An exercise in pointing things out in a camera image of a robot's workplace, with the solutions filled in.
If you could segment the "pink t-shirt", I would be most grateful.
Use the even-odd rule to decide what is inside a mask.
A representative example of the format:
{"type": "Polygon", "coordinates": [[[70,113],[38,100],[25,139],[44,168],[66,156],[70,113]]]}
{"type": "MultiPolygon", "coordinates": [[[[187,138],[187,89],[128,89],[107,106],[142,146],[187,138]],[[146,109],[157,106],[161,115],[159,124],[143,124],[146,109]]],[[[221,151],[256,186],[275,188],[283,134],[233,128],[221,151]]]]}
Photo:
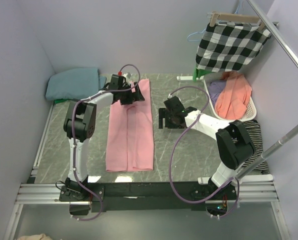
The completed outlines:
{"type": "Polygon", "coordinates": [[[150,80],[139,83],[144,101],[110,107],[105,167],[108,172],[154,169],[154,134],[150,80]]]}

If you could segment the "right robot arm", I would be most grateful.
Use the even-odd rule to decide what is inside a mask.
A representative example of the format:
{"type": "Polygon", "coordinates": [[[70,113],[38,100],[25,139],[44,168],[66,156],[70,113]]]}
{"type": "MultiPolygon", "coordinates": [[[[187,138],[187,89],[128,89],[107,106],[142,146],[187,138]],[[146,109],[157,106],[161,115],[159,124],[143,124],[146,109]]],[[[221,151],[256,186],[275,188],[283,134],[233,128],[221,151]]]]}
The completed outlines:
{"type": "Polygon", "coordinates": [[[158,110],[159,129],[196,130],[216,141],[220,164],[212,177],[199,178],[198,182],[209,185],[208,193],[211,198],[221,199],[226,194],[223,184],[236,177],[243,163],[256,152],[244,123],[240,120],[220,120],[192,106],[185,108],[177,96],[164,101],[164,105],[164,108],[158,110]]]}

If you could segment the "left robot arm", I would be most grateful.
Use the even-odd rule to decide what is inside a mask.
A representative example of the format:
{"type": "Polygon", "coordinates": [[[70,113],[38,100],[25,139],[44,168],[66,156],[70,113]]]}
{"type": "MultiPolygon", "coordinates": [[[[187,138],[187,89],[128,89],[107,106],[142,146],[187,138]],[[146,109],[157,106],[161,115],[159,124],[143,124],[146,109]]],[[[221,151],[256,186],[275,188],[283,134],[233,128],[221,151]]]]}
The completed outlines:
{"type": "Polygon", "coordinates": [[[111,82],[98,93],[70,101],[63,124],[70,145],[70,169],[65,185],[72,188],[71,195],[77,201],[83,201],[89,195],[89,188],[86,186],[88,145],[95,131],[97,109],[116,102],[123,106],[144,102],[146,99],[141,90],[144,83],[144,80],[139,80],[129,84],[125,76],[113,74],[111,82]]]}

